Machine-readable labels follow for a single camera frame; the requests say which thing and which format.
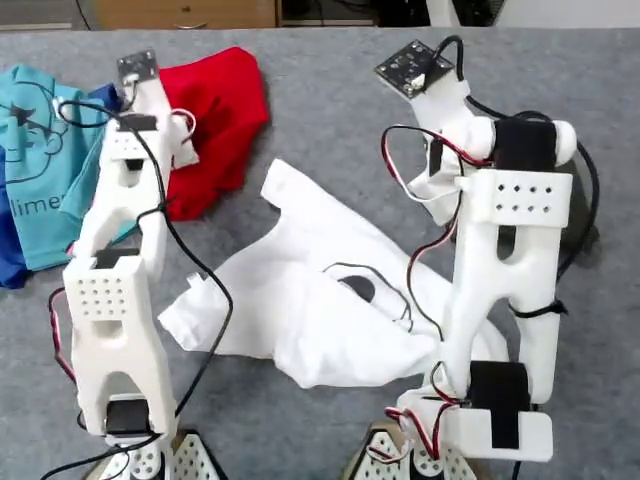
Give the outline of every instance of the teal t-shirt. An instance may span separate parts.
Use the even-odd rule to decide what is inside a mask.
[[[80,128],[56,116],[54,98],[102,102],[61,85],[37,69],[18,65],[0,74],[0,146],[6,192],[29,270],[68,261],[95,193],[102,128]],[[105,114],[73,107],[65,116],[100,122]]]

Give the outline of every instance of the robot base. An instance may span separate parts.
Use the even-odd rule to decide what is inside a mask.
[[[98,465],[86,480],[227,480],[195,431],[179,432],[172,447],[173,457],[162,459],[159,473],[151,478],[147,471],[155,470],[158,459],[133,451],[130,459],[121,453],[108,460],[106,467]]]
[[[419,448],[390,465],[380,463],[367,454],[367,447],[370,446],[392,456],[398,455],[402,442],[402,432],[396,423],[374,423],[342,472],[340,480],[491,480],[482,464],[464,459],[459,452],[446,445],[440,461],[429,459],[426,452]]]

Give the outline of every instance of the black velcro strap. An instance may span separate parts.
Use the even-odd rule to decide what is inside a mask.
[[[511,304],[509,304],[509,309],[518,318],[534,318],[539,317],[540,315],[545,315],[547,313],[557,313],[560,315],[567,315],[569,313],[567,307],[564,306],[564,303],[562,303],[557,298],[546,307],[539,308],[538,310],[534,310],[532,312],[519,312],[518,310],[513,308]]]

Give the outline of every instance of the cartoon print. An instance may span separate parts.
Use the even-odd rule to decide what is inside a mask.
[[[0,104],[0,147],[5,151],[6,183],[21,183],[43,175],[63,147],[68,125],[53,109],[53,93],[35,82],[15,83],[20,104]],[[29,168],[26,157],[29,155]],[[34,167],[34,161],[40,165]]]

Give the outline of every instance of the clothing pile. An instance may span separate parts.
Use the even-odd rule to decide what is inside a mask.
[[[171,107],[197,121],[192,141],[200,161],[173,172],[168,194],[172,220],[194,219],[243,184],[251,142],[269,119],[262,78],[251,54],[231,48],[161,69],[160,79]],[[103,127],[67,123],[55,111],[58,99],[114,112],[122,107],[111,84],[84,93],[25,65],[0,74],[0,286],[6,288],[21,288],[29,272],[69,260],[67,249],[95,194]],[[69,108],[65,117],[79,124],[106,119],[96,110]]]

